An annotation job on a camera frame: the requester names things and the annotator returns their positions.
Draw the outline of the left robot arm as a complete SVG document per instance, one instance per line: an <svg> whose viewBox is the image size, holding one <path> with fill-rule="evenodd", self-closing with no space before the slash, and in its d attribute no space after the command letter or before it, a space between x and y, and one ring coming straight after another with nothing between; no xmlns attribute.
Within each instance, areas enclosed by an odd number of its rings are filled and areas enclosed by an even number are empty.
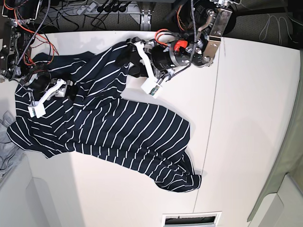
<svg viewBox="0 0 303 227"><path fill-rule="evenodd" d="M149 41L127 39L115 65L131 63L131 76L153 78L158 83L192 65L211 66L222 36L235 26L233 5L240 4L240 0L182 0L167 16L176 18L179 31L163 28Z"/></svg>

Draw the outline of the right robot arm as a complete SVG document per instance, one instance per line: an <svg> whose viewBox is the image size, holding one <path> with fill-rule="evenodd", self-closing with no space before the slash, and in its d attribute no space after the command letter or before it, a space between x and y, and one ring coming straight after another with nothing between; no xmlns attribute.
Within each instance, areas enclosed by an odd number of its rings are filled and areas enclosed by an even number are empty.
<svg viewBox="0 0 303 227"><path fill-rule="evenodd" d="M53 77L50 65L58 53L55 46L43 33L45 22L51 7L49 0L3 0L2 13L8 21L4 24L2 48L0 50L0 77L15 81L30 98L41 98L54 88L50 96L74 100L78 92L71 77L67 74ZM49 55L45 62L34 62L31 58L32 44L39 40L49 45ZM55 85L59 80L63 84Z"/></svg>

